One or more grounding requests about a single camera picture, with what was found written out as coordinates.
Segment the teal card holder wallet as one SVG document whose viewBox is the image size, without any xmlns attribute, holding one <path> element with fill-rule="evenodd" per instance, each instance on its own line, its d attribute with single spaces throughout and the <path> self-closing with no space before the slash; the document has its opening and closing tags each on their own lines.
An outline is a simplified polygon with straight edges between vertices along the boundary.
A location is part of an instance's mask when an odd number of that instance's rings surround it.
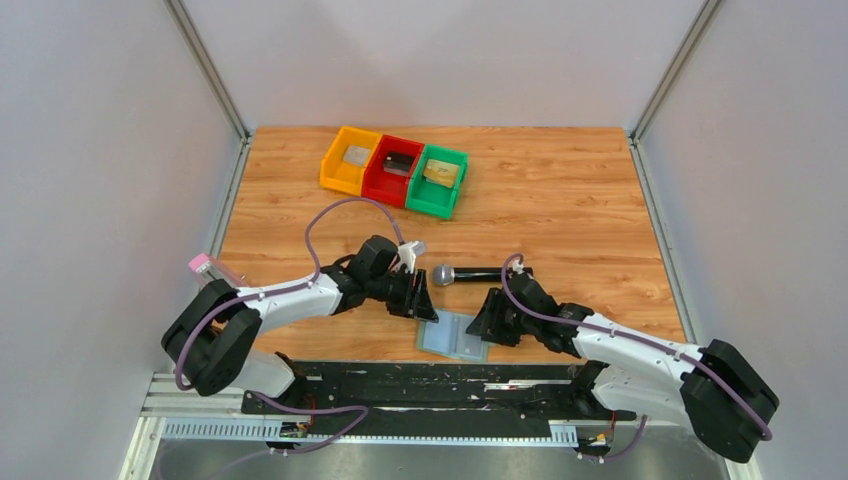
<svg viewBox="0 0 848 480">
<path fill-rule="evenodd" d="M 436 314 L 437 322 L 420 322 L 416 338 L 418 350 L 477 363 L 488 359 L 489 344 L 466 332 L 473 316 L 443 309 L 436 309 Z"/>
</svg>

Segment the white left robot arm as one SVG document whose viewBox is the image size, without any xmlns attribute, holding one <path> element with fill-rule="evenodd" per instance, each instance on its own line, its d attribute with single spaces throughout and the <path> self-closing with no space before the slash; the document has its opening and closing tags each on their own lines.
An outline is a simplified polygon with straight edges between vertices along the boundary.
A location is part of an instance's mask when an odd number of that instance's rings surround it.
<svg viewBox="0 0 848 480">
<path fill-rule="evenodd" d="M 296 375 L 283 354 L 256 350 L 256 338 L 366 300 L 383 303 L 393 316 L 437 322 L 427 274 L 416 266 L 425 251 L 422 241 L 397 245 L 374 235 L 357 253 L 301 279 L 265 287 L 235 287 L 222 278 L 208 282 L 161 338 L 178 368 L 180 389 L 211 396 L 235 387 L 278 398 Z"/>
</svg>

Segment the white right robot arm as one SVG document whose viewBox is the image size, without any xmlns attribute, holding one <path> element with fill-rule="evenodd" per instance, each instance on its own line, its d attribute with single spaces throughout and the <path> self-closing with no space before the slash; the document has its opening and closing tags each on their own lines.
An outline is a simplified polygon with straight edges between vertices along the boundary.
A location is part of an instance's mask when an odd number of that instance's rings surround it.
<svg viewBox="0 0 848 480">
<path fill-rule="evenodd" d="M 684 427 L 727 460 L 749 462 L 772 437 L 779 399 L 733 345 L 678 343 L 624 327 L 557 302 L 529 273 L 490 289 L 467 332 L 504 346 L 532 336 L 552 352 L 582 358 L 577 392 L 610 411 Z"/>
</svg>

